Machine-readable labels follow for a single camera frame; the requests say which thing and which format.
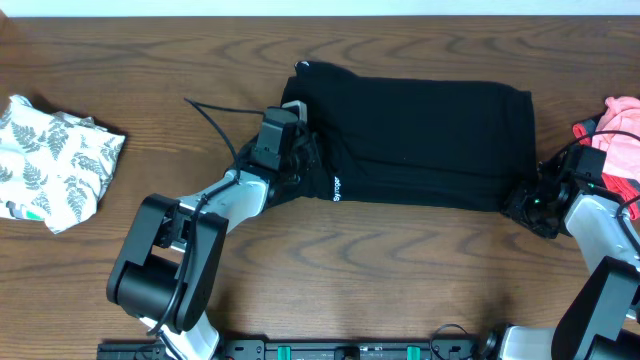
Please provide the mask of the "black t-shirt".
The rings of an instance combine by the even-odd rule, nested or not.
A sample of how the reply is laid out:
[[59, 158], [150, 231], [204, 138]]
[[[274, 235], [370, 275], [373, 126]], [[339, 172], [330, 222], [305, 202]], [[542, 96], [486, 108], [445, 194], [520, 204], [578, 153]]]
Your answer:
[[282, 102], [307, 105], [322, 170], [299, 197], [496, 212], [536, 179], [531, 94], [485, 81], [359, 76], [301, 61]]

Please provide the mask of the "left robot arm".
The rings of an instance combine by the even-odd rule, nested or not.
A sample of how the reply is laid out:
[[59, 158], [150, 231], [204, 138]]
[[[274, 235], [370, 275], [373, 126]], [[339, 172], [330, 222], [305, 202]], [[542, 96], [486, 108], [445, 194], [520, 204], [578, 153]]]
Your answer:
[[206, 307], [226, 235], [286, 201], [320, 161], [307, 107], [261, 112], [254, 140], [231, 152], [223, 178], [177, 199], [141, 203], [107, 283], [107, 298], [148, 328], [146, 343], [103, 343], [100, 359], [213, 359], [220, 341]]

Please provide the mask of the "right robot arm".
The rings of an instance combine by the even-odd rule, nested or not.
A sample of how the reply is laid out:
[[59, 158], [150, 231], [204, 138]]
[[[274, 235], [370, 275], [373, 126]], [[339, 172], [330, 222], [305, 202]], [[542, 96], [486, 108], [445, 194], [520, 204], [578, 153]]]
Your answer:
[[555, 328], [508, 326], [489, 357], [500, 360], [639, 357], [639, 336], [623, 328], [639, 318], [639, 235], [620, 197], [585, 177], [558, 186], [542, 179], [519, 189], [509, 214], [534, 233], [573, 237], [590, 277]]

